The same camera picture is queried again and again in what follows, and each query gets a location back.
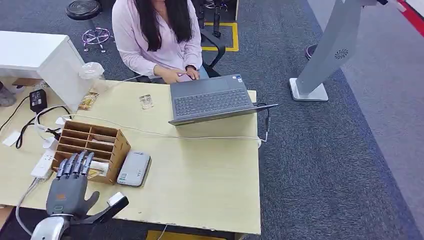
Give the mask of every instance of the white cabinet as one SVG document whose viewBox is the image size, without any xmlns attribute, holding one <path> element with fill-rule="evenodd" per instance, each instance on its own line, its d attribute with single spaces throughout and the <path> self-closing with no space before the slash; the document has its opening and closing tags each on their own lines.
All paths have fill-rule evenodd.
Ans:
<svg viewBox="0 0 424 240">
<path fill-rule="evenodd" d="M 67 35 L 0 31 L 0 76 L 43 79 L 73 111 L 92 85 L 83 64 Z"/>
</svg>

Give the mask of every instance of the black cable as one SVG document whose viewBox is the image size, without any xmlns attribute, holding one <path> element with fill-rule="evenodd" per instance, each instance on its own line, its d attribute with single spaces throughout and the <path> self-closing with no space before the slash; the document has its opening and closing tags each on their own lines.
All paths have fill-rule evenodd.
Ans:
<svg viewBox="0 0 424 240">
<path fill-rule="evenodd" d="M 266 106 L 266 103 L 263 102 L 258 102 L 256 104 L 253 104 L 255 107 L 259 107 L 259 105 L 263 105 Z M 265 142 L 268 140 L 268 133 L 270 132 L 271 129 L 271 115 L 270 115 L 270 109 L 267 108 L 266 111 L 268 112 L 268 116 L 266 116 L 265 119 Z"/>
<path fill-rule="evenodd" d="M 47 111 L 44 111 L 44 112 L 42 112 L 42 113 L 40 113 L 39 115 L 38 115 L 38 117 L 37 117 L 37 122 L 38 122 L 38 124 L 40 124 L 40 117 L 41 116 L 43 116 L 44 114 L 46 114 L 46 113 L 48 113 L 48 112 L 50 112 L 50 111 L 52 111 L 53 109 L 57 109 L 57 108 L 63 108 L 63 109 L 65 109 L 65 111 L 67 112 L 67 114 L 71 114 L 70 112 L 69 112 L 69 110 L 66 108 L 66 107 L 64 107 L 64 106 L 55 106 L 55 107 L 52 107 L 52 108 L 50 108 L 49 110 L 47 110 Z M 33 117 L 33 118 L 31 118 L 31 120 L 29 120 L 23 127 L 22 127 L 22 129 L 20 130 L 20 135 L 19 135 L 19 138 L 17 139 L 17 141 L 16 141 L 16 143 L 15 143 L 15 147 L 16 147 L 16 149 L 20 149 L 21 147 L 22 147 L 22 144 L 24 143 L 24 133 L 25 133 L 25 131 L 27 130 L 27 128 L 29 127 L 29 126 L 31 126 L 31 125 L 35 125 L 34 123 L 33 123 L 33 121 L 36 119 L 36 117 Z M 51 133 L 51 134 L 53 134 L 54 135 L 54 137 L 58 140 L 58 138 L 61 136 L 59 133 L 57 133 L 56 131 L 58 131 L 60 128 L 57 128 L 57 129 L 50 129 L 50 128 L 47 128 L 47 132 L 48 133 Z"/>
<path fill-rule="evenodd" d="M 18 109 L 21 107 L 21 105 L 24 103 L 24 101 L 29 98 L 30 96 L 25 97 L 22 99 L 22 101 L 19 103 L 19 105 L 16 107 L 12 115 L 6 120 L 6 122 L 3 123 L 3 125 L 0 126 L 0 132 L 2 131 L 2 128 L 12 119 L 12 117 L 15 115 L 15 113 L 18 111 Z"/>
</svg>

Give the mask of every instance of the blue carpet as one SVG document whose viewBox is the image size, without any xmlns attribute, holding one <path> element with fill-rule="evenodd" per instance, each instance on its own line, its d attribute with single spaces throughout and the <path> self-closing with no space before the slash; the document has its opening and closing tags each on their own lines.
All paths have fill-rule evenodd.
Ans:
<svg viewBox="0 0 424 240">
<path fill-rule="evenodd" d="M 68 19 L 67 1 L 0 0 L 0 30 L 67 34 L 86 62 L 100 62 L 107 79 L 132 74 L 116 48 L 83 52 L 83 22 Z M 306 0 L 240 0 L 239 52 L 228 52 L 219 73 L 240 73 L 258 99 L 278 103 L 273 108 L 269 142 L 260 149 L 259 177 L 264 240 L 422 240 L 395 180 L 358 103 L 339 70 L 325 83 L 329 101 L 294 102 L 288 79 L 307 63 L 304 47 L 322 32 Z M 110 8 L 96 18 L 111 27 Z M 205 52 L 210 60 L 213 52 Z M 264 133 L 259 116 L 259 134 Z M 23 210 L 33 224 L 43 217 Z M 76 239 L 143 239 L 145 224 L 114 220 L 94 229 L 78 230 Z M 28 236 L 14 219 L 1 239 Z"/>
</svg>

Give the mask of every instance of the red stripe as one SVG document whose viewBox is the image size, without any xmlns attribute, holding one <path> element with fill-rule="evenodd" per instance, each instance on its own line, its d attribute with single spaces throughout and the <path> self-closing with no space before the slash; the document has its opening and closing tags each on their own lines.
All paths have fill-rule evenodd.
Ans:
<svg viewBox="0 0 424 240">
<path fill-rule="evenodd" d="M 402 12 L 406 19 L 416 28 L 416 30 L 424 37 L 424 19 L 420 16 L 409 4 L 402 0 L 398 0 L 402 4 L 406 11 Z"/>
</svg>

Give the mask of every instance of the woman's hand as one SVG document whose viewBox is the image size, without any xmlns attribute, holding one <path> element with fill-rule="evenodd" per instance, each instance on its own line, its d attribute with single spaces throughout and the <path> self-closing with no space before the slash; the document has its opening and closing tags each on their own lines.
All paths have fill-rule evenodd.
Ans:
<svg viewBox="0 0 424 240">
<path fill-rule="evenodd" d="M 153 73 L 161 77 L 166 84 L 177 83 L 179 80 L 178 74 L 186 74 L 186 71 L 180 69 L 168 69 L 159 65 L 154 66 Z"/>
<path fill-rule="evenodd" d="M 193 80 L 199 80 L 200 74 L 198 71 L 196 71 L 193 67 L 188 66 L 187 67 L 187 75 L 193 79 Z"/>
</svg>

